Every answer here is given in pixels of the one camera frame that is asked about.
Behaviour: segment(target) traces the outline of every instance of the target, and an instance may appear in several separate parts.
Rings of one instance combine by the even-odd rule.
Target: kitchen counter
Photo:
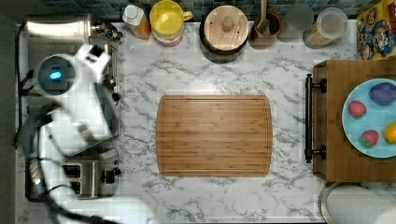
[[[181,43],[173,48],[137,39],[123,24],[120,46],[120,135],[106,143],[120,153],[118,194],[147,201],[163,223],[175,222],[322,222],[318,195],[325,182],[312,174],[304,159],[304,84],[316,63],[355,59],[354,21],[339,40],[309,49],[301,39],[268,49],[249,44],[240,57],[215,64],[199,48],[199,23],[187,23]],[[265,177],[173,177],[159,173],[156,118],[163,95],[257,95],[268,97],[274,144],[270,173]],[[23,196],[24,162],[18,153],[18,223],[43,223],[43,204]]]

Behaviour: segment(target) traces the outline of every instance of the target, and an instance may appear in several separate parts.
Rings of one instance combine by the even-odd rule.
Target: tray handle
[[[326,146],[321,145],[319,149],[312,148],[313,141],[313,119],[312,119],[312,89],[320,89],[321,93],[327,91],[327,79],[323,78],[319,83],[313,83],[312,74],[306,75],[305,82],[305,159],[306,163],[311,163],[314,155],[320,156],[323,160],[326,159]]]

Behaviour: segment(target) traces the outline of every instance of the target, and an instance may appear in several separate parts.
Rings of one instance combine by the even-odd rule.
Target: measuring cup
[[[184,31],[184,21],[192,18],[192,12],[183,12],[180,5],[171,0],[162,0],[149,13],[153,33],[160,38],[175,40]]]
[[[308,29],[314,21],[314,12],[306,4],[296,3],[286,13],[282,32],[277,37],[282,42],[289,42],[302,36],[303,31]]]
[[[339,8],[329,7],[303,32],[303,41],[311,49],[320,49],[342,36],[346,29],[347,15]]]

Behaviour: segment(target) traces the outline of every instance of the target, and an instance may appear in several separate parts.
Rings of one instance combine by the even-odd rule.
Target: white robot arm
[[[32,162],[33,185],[60,212],[60,223],[157,223],[146,203],[126,195],[79,200],[62,165],[66,158],[112,137],[118,117],[102,73],[109,56],[90,45],[73,57],[53,55],[35,69],[34,90],[58,107],[46,115],[39,131],[24,132],[23,141],[36,142]]]

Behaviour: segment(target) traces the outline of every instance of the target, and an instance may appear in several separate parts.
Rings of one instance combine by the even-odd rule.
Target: wooden lid
[[[206,17],[204,32],[214,48],[237,49],[248,38],[248,18],[237,7],[216,7]]]

